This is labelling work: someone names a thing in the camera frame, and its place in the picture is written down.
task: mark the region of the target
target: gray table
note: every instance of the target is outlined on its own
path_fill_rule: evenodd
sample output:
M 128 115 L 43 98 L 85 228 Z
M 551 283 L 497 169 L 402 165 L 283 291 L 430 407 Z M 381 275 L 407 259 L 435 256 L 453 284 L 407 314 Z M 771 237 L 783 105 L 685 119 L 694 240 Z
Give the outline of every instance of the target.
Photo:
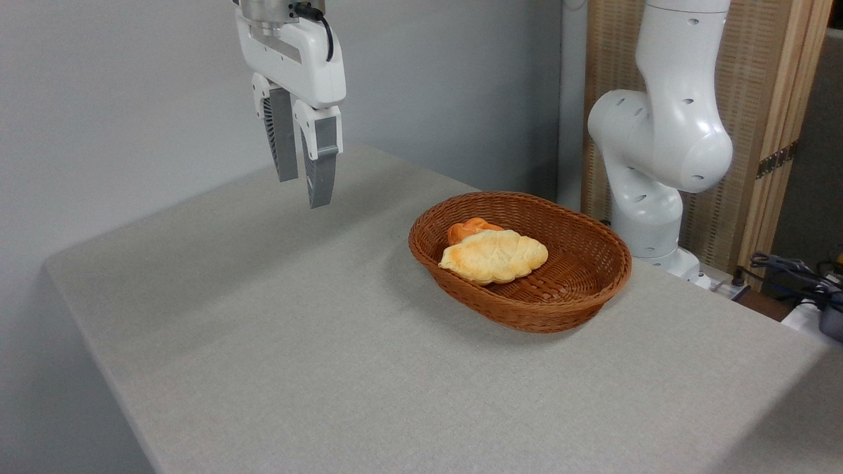
M 585 326 L 492 323 L 406 245 L 468 186 L 365 147 L 333 203 L 273 170 L 47 269 L 155 468 L 843 472 L 843 356 L 657 269 Z

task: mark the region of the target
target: basket rim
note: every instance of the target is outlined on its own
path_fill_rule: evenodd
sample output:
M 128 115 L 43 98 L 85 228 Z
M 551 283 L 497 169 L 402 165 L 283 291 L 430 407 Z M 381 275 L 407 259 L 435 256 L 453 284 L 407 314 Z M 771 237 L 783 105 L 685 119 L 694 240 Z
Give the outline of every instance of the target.
M 424 213 L 422 213 L 416 221 L 413 223 L 409 240 L 410 240 L 410 251 L 413 256 L 418 260 L 424 267 L 427 267 L 428 271 L 437 270 L 440 271 L 439 273 L 447 278 L 452 278 L 454 280 L 459 280 L 463 283 L 469 284 L 472 287 L 476 288 L 483 292 L 486 296 L 490 296 L 498 301 L 501 302 L 508 302 L 512 303 L 513 301 L 505 296 L 501 296 L 500 294 L 493 293 L 489 291 L 486 287 L 480 286 L 467 278 L 463 278 L 460 275 L 457 275 L 454 272 L 448 271 L 439 267 L 439 262 L 434 261 L 430 256 L 426 253 L 422 252 L 420 249 L 417 248 L 416 242 L 413 241 L 413 235 L 415 234 L 415 230 L 420 222 L 430 213 L 435 212 L 440 207 L 446 205 L 447 203 L 454 202 L 454 201 L 461 201 L 464 199 L 468 199 L 471 197 L 476 197 L 479 195 L 483 196 L 497 196 L 497 197 L 522 197 L 526 198 L 530 201 L 533 201 L 541 206 L 551 207 L 553 212 L 555 213 L 562 213 L 565 214 L 568 218 L 573 218 L 576 220 L 583 221 L 587 225 L 593 226 L 596 229 L 602 231 L 606 234 L 606 237 L 609 238 L 609 241 L 615 245 L 615 248 L 621 253 L 621 258 L 623 258 L 626 262 L 624 265 L 624 271 L 618 272 L 615 276 L 615 279 L 608 285 L 606 285 L 603 289 L 601 289 L 598 293 L 586 296 L 581 299 L 573 299 L 568 301 L 538 301 L 538 302 L 521 302 L 520 304 L 526 304 L 531 306 L 540 306 L 540 307 L 557 307 L 557 308 L 568 308 L 574 306 L 593 306 L 593 305 L 600 305 L 605 304 L 607 301 L 612 299 L 626 284 L 627 280 L 629 280 L 630 275 L 632 274 L 632 256 L 629 250 L 629 247 L 626 246 L 626 243 L 620 238 L 620 236 L 612 230 L 609 226 L 599 222 L 597 219 L 592 218 L 586 214 L 578 213 L 577 211 L 573 211 L 567 207 L 561 206 L 556 204 L 553 201 L 549 201 L 544 199 L 543 197 L 534 196 L 532 194 L 518 192 L 518 191 L 472 191 L 466 192 L 463 194 L 458 194 L 456 196 L 449 197 L 448 199 L 434 204 Z

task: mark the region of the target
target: gray wall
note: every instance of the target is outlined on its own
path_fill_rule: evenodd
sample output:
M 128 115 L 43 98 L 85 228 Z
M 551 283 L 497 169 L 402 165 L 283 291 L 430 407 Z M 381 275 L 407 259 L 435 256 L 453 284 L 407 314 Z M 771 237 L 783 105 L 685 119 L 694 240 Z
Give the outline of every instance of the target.
M 269 164 L 233 8 L 0 3 L 1 472 L 148 471 L 40 267 Z M 481 188 L 555 195 L 560 3 L 328 9 L 347 140 Z
M 588 0 L 565 0 L 559 98 L 559 164 L 556 202 L 580 209 L 583 182 L 585 60 Z
M 811 267 L 843 243 L 843 30 L 827 30 L 773 253 Z

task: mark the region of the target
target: oval basket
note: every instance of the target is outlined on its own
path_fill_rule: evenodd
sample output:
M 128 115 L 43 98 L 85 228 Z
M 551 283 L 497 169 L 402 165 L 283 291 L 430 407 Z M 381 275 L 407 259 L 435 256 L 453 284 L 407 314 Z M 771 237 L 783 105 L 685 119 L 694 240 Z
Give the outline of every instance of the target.
M 485 287 L 438 263 L 448 227 L 480 217 L 545 244 L 547 262 L 527 277 Z M 609 227 L 540 197 L 507 191 L 471 192 L 425 211 L 410 230 L 410 251 L 440 288 L 504 326 L 558 332 L 590 320 L 629 279 L 632 258 Z

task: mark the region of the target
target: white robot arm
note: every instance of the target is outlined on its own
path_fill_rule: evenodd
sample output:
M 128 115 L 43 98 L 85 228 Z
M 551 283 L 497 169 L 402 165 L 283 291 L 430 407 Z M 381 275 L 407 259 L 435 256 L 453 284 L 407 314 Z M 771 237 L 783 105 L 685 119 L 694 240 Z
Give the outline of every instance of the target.
M 280 181 L 298 178 L 304 157 L 311 207 L 330 203 L 342 153 L 337 107 L 346 97 L 342 48 L 311 2 L 234 0 L 240 47 L 255 71 L 256 115 L 264 120 Z
M 633 256 L 690 281 L 701 273 L 678 245 L 677 190 L 715 186 L 732 161 L 714 91 L 728 7 L 729 0 L 647 0 L 636 49 L 647 94 L 610 91 L 588 116 L 609 177 L 612 228 Z

